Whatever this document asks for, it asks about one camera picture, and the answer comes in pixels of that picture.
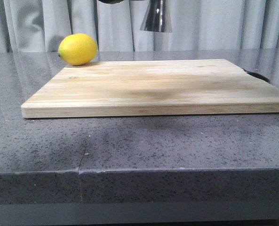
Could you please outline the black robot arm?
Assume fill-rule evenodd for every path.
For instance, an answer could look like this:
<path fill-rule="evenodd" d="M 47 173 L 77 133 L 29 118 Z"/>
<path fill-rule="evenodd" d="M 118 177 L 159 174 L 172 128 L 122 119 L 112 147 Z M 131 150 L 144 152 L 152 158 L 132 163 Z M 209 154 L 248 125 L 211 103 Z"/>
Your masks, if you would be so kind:
<path fill-rule="evenodd" d="M 104 4 L 117 4 L 122 2 L 123 0 L 99 0 L 99 1 Z"/>

